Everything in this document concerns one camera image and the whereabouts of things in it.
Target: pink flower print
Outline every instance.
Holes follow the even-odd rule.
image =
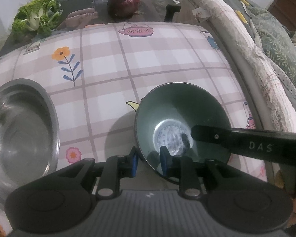
[[[261,173],[261,176],[265,175],[265,167],[264,166],[261,167],[260,173]]]
[[[78,148],[69,147],[66,151],[66,159],[69,163],[75,163],[79,160],[81,160],[81,152]]]

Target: cabbage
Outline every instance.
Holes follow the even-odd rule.
[[[29,32],[48,37],[58,26],[59,19],[59,3],[56,0],[33,0],[19,8],[12,24],[12,33],[17,39]]]

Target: yellow teapot spout print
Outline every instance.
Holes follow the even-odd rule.
[[[133,101],[128,101],[126,102],[127,105],[131,106],[134,111],[137,111],[138,110],[138,107],[139,107],[139,103],[137,102],[133,102]]]

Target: black handle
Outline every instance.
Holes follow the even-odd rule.
[[[234,154],[296,166],[295,133],[196,125],[191,136],[196,141],[220,144]]]

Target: flower stem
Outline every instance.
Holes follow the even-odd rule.
[[[64,57],[65,57],[66,61],[68,62],[68,65],[69,65],[69,68],[70,68],[70,71],[71,71],[71,74],[72,74],[73,87],[75,87],[75,86],[76,86],[76,84],[74,83],[74,76],[73,76],[73,71],[72,71],[72,68],[71,68],[71,66],[70,66],[70,63],[69,63],[69,61],[67,60],[66,56],[64,56]]]

